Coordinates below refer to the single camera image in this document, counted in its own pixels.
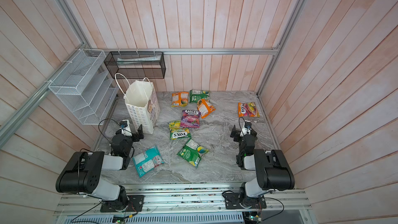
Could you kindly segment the teal snack bag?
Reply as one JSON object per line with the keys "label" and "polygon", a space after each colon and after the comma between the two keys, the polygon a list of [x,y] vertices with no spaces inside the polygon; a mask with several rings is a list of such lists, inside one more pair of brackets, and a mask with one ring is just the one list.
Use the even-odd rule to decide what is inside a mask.
{"label": "teal snack bag", "polygon": [[164,164],[157,146],[143,151],[133,157],[133,162],[139,177],[143,177],[152,169]]}

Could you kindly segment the orange fruit candy bag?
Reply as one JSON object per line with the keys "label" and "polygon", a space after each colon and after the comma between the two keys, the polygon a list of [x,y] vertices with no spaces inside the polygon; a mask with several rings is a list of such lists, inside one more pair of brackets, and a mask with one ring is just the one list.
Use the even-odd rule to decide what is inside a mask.
{"label": "orange fruit candy bag", "polygon": [[238,103],[238,116],[239,117],[260,117],[260,112],[255,102]]}

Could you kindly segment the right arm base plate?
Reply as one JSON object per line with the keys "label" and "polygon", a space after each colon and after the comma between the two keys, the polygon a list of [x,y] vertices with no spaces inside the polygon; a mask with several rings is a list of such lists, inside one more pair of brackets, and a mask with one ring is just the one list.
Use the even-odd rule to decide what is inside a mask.
{"label": "right arm base plate", "polygon": [[263,197],[251,198],[245,196],[244,193],[236,193],[230,190],[224,191],[221,195],[224,198],[226,209],[266,208],[266,202]]}

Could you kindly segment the green snack bag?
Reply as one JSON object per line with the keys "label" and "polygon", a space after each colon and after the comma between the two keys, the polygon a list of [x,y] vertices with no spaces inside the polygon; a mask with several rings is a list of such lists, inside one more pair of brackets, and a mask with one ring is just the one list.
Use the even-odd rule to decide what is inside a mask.
{"label": "green snack bag", "polygon": [[189,92],[189,102],[197,103],[199,100],[205,99],[209,101],[210,91],[206,90],[190,90]]}

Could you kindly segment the white printed paper bag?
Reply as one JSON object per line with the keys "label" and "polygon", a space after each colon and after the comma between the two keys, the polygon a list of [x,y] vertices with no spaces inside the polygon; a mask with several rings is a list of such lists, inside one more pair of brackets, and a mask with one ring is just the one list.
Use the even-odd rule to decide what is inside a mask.
{"label": "white printed paper bag", "polygon": [[153,134],[155,123],[160,114],[160,106],[153,82],[148,78],[128,84],[122,91],[125,105],[134,127],[143,128],[145,134]]}

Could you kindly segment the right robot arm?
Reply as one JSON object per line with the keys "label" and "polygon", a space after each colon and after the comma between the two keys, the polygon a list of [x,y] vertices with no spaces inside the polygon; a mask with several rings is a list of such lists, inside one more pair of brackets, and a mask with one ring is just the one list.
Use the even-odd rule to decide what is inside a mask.
{"label": "right robot arm", "polygon": [[255,148],[257,132],[251,124],[242,130],[233,127],[230,137],[239,144],[238,167],[256,172],[256,177],[242,183],[238,192],[223,193],[227,209],[266,208],[264,195],[294,188],[295,179],[283,152]]}

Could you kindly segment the green spring tea candy bag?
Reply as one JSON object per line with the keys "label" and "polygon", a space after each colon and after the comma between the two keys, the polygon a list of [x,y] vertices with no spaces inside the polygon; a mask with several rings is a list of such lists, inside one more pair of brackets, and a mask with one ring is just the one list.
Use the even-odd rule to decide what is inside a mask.
{"label": "green spring tea candy bag", "polygon": [[208,152],[207,148],[201,146],[193,138],[189,138],[177,155],[197,168],[202,157]]}

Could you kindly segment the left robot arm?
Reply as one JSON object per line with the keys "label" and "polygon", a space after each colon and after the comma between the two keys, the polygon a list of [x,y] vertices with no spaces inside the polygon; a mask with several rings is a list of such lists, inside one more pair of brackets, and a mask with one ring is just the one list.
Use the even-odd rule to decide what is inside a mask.
{"label": "left robot arm", "polygon": [[103,211],[122,212],[131,206],[123,186],[101,178],[103,171],[126,170],[134,155],[133,143],[144,138],[140,125],[135,133],[121,129],[110,142],[111,154],[103,151],[75,152],[56,181],[56,191],[66,194],[84,194],[101,199]]}

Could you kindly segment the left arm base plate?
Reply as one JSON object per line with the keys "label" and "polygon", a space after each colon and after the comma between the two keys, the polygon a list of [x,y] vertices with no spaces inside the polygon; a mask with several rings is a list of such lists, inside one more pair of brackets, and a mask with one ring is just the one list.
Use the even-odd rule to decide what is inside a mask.
{"label": "left arm base plate", "polygon": [[105,201],[100,208],[100,212],[141,212],[144,205],[144,198],[144,195],[127,195],[115,201]]}

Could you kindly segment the orange white snack bag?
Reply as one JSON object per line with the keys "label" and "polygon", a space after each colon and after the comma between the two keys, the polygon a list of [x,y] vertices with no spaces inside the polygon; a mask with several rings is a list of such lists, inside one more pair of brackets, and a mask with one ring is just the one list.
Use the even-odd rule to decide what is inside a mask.
{"label": "orange white snack bag", "polygon": [[206,118],[216,110],[216,108],[206,99],[200,99],[198,101],[197,109],[200,112],[202,119]]}

